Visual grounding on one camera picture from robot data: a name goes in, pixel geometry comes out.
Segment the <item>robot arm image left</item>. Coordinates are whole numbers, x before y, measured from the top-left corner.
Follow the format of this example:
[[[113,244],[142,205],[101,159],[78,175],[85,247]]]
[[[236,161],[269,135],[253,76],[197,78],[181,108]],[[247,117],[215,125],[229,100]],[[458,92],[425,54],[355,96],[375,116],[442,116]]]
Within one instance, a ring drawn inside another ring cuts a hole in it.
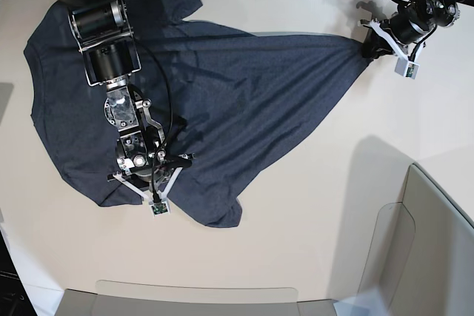
[[[89,86],[104,85],[104,114],[119,133],[116,155],[119,171],[111,177],[143,198],[152,192],[150,204],[163,207],[167,193],[158,191],[165,182],[172,187],[191,161],[171,157],[170,131],[153,119],[152,102],[130,83],[141,70],[133,28],[125,0],[60,0],[68,8],[68,24],[79,46]]]

